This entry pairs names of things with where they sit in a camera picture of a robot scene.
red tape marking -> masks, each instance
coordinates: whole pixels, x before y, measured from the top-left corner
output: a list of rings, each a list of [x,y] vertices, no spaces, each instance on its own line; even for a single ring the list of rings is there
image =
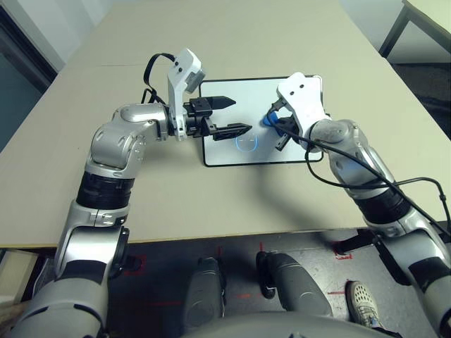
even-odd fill
[[[335,259],[338,261],[342,261],[344,259],[352,259],[352,253],[350,253],[349,255],[338,254],[338,252],[335,250],[335,247],[334,247],[336,243],[339,243],[339,242],[332,242],[332,250],[333,250],[333,253],[335,254]]]
[[[247,299],[247,298],[251,298],[251,294],[236,294],[235,298],[238,299]]]
[[[349,255],[346,255],[346,256],[342,256],[335,252],[335,259],[338,261],[342,261],[344,259],[352,259],[352,253],[350,253]]]

shoe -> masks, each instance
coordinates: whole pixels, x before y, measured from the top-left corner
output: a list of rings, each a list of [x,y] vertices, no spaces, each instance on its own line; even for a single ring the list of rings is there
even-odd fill
[[[351,282],[345,288],[347,307],[354,323],[366,327],[382,327],[378,306],[371,292],[361,282]]]

whiteboard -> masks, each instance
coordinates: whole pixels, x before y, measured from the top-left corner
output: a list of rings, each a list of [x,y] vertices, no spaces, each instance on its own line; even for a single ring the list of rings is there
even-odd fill
[[[212,136],[203,138],[204,163],[207,166],[249,165],[270,163],[305,162],[305,150],[292,139],[282,151],[275,146],[279,140],[273,127],[263,124],[271,104],[278,100],[276,89],[284,77],[207,80],[199,86],[200,96],[227,96],[236,104],[213,112],[211,120],[218,127],[231,123],[246,123],[252,129],[234,139],[214,141]],[[319,76],[309,76],[308,81],[317,86],[318,99],[322,101],[322,84]],[[291,113],[282,108],[279,118],[289,117]],[[310,153],[311,161],[319,161],[321,152]]]

beige tabletop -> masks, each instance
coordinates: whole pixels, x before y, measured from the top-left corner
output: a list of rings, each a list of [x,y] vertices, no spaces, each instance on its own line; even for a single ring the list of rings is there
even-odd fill
[[[451,33],[451,0],[403,0],[403,2],[410,8],[416,8]]]
[[[326,110],[356,120],[399,180],[451,189],[451,143],[337,1],[115,5],[0,154],[0,246],[55,245],[95,130],[140,100],[148,58],[193,50],[207,79],[320,74]],[[166,96],[166,62],[152,75]],[[325,158],[318,174],[333,179]],[[439,220],[433,186],[404,190]],[[131,242],[362,227],[339,188],[305,164],[206,168],[199,139],[152,144],[135,181]]]

wall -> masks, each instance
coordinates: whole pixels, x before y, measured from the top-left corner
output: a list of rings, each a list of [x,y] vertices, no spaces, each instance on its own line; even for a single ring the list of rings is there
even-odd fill
[[[403,6],[401,0],[340,0],[340,3],[376,50],[382,46]],[[408,23],[388,60],[391,63],[451,62],[451,55],[416,25]]]
[[[2,0],[42,55],[61,70],[101,21],[113,0]]]
[[[50,64],[60,70],[114,2],[133,0],[0,1]],[[377,50],[402,8],[401,0],[340,0],[340,3]],[[451,62],[451,55],[409,23],[388,60],[393,63]]]

